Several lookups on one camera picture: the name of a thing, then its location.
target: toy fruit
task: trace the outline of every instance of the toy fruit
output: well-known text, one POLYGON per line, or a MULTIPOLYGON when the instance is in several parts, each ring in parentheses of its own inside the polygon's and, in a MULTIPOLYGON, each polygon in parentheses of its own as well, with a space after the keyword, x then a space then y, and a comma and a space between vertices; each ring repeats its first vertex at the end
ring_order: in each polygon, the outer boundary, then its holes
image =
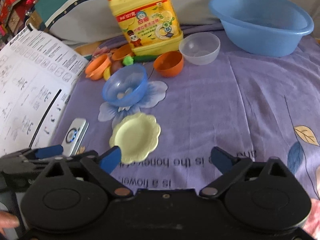
POLYGON ((111 77, 110 69, 111 67, 107 67, 103 72, 103 78, 105 81, 107 81, 111 77))
POLYGON ((152 62, 157 59, 158 56, 153 55, 144 55, 144 56, 126 56, 124 57, 122 63, 125 66, 132 65, 133 63, 142 63, 142 62, 152 62))
POLYGON ((110 75, 113 75, 113 73, 118 71, 120 68, 123 68, 121 60, 114 61, 110 67, 110 75))

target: finger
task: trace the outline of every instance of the finger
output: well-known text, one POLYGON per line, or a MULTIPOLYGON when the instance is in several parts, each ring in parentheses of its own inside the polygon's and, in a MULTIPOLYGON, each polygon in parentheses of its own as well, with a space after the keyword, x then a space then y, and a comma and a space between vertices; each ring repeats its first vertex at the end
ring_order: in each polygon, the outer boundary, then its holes
POLYGON ((0 211, 0 228, 16 228, 19 220, 16 216, 4 211, 0 211))

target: clear plastic bowl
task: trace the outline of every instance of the clear plastic bowl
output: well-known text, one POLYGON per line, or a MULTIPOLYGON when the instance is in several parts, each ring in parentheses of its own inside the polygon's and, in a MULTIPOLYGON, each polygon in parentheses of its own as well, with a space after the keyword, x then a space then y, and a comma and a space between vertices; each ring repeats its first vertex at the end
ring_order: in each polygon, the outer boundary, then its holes
POLYGON ((218 56, 220 40, 212 33, 194 33, 181 41, 179 50, 192 64, 207 65, 218 56))
POLYGON ((102 97, 113 106, 132 106, 146 93, 148 78, 146 69, 140 64, 123 67, 105 83, 102 97))

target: scalloped plate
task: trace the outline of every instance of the scalloped plate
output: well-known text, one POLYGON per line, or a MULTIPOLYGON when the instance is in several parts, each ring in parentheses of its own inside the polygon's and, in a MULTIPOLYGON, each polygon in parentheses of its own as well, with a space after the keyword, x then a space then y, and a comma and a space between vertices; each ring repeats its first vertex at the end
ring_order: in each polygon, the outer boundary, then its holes
POLYGON ((158 146, 161 128, 153 115, 136 113, 125 117, 113 130, 110 147, 121 149, 121 162, 141 162, 158 146))

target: flower pattern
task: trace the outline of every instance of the flower pattern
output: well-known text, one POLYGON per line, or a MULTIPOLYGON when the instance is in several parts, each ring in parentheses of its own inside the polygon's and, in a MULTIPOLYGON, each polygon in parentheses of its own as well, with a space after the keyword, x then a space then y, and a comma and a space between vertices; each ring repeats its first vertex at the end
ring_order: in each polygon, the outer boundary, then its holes
POLYGON ((104 102, 100 106, 98 120, 106 122, 112 120, 111 126, 114 128, 126 116, 140 112, 141 108, 152 108, 165 98, 168 86, 162 81, 148 82, 148 88, 144 97, 136 104, 126 107, 112 106, 104 102))
POLYGON ((90 60, 90 62, 88 63, 88 65, 93 61, 93 60, 95 60, 97 57, 99 57, 99 56, 101 56, 102 54, 108 54, 108 53, 110 53, 110 49, 108 49, 108 47, 107 46, 104 46, 104 47, 102 47, 102 48, 97 48, 95 51, 94 51, 94 53, 92 54, 92 57, 91 57, 91 60, 90 60))

